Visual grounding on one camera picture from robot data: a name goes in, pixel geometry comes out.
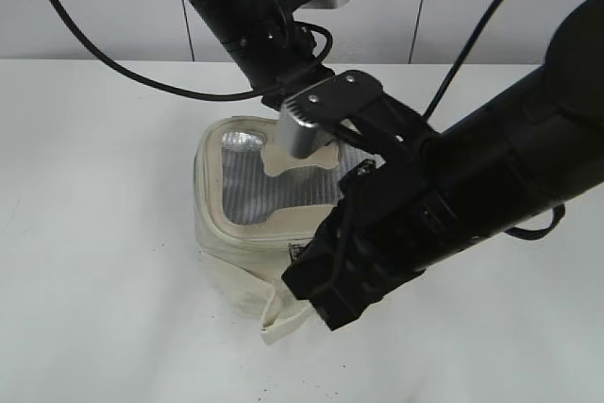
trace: black cable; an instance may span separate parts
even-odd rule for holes
[[[195,50],[193,49],[193,39],[191,38],[191,28],[189,27],[189,14],[187,13],[187,6],[185,0],[180,0],[182,6],[182,14],[185,17],[185,26],[187,27],[187,39],[189,40],[189,51],[191,51],[191,61],[195,61]]]
[[[97,59],[101,62],[105,63],[109,68],[121,74],[122,76],[128,77],[136,82],[139,82],[147,87],[151,87],[153,89],[160,90],[162,92],[168,92],[171,94],[175,94],[177,96],[183,96],[186,98],[196,99],[199,101],[212,101],[212,102],[231,102],[231,101],[243,101],[245,99],[255,98],[257,96],[264,95],[272,95],[272,94],[280,94],[284,93],[285,87],[280,84],[276,84],[272,87],[268,87],[266,89],[254,90],[251,92],[243,92],[243,93],[235,93],[235,94],[209,94],[209,93],[200,93],[200,92],[192,92],[189,90],[180,89],[178,87],[173,87],[171,85],[163,84],[156,80],[150,79],[145,76],[141,76],[137,73],[134,73],[128,70],[126,67],[120,65],[115,60],[108,57],[103,51],[101,51],[98,47],[96,47],[88,37],[80,30],[80,28],[76,25],[73,19],[70,17],[69,13],[65,10],[64,6],[61,4],[59,0],[49,0],[52,7],[55,9],[59,18],[67,28],[72,32],[72,34],[82,43],[82,45],[93,54]],[[317,66],[319,66],[327,55],[329,54],[332,46],[333,46],[333,36],[324,28],[318,25],[311,25],[307,23],[297,23],[302,26],[305,26],[309,30],[312,30],[316,33],[320,33],[324,35],[327,39],[326,47],[323,51],[311,62],[307,67],[302,69],[299,72],[296,72],[296,77],[303,76],[311,71],[313,71]]]
[[[472,32],[470,39],[465,44],[465,46],[461,50],[459,56],[455,60],[455,63],[453,64],[453,66],[449,70],[448,74],[446,75],[445,80],[441,84],[441,87],[438,89],[438,91],[434,95],[434,99],[432,99],[428,108],[426,109],[426,112],[424,113],[425,120],[430,119],[430,117],[432,116],[434,111],[441,104],[441,101],[443,101],[443,96],[445,95],[446,91],[448,90],[449,86],[451,85],[451,82],[453,81],[453,79],[455,78],[457,73],[459,72],[461,66],[463,65],[463,63],[465,62],[467,57],[469,56],[470,52],[472,51],[472,48],[478,41],[480,34],[484,31],[484,28],[489,23],[489,21],[493,18],[493,16],[495,15],[495,12],[499,9],[499,7],[503,3],[503,1],[504,0],[494,0],[493,3],[487,8],[486,12],[484,13],[482,18],[478,22],[478,25],[474,29],[474,32]]]

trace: white tabletop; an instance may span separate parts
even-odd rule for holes
[[[130,63],[207,92],[229,64]],[[438,66],[358,66],[421,109]],[[529,67],[467,67],[443,128]],[[600,402],[604,190],[540,243],[506,236],[431,269],[334,333],[265,346],[208,284],[193,234],[206,127],[274,116],[136,85],[91,61],[0,61],[0,401]]]

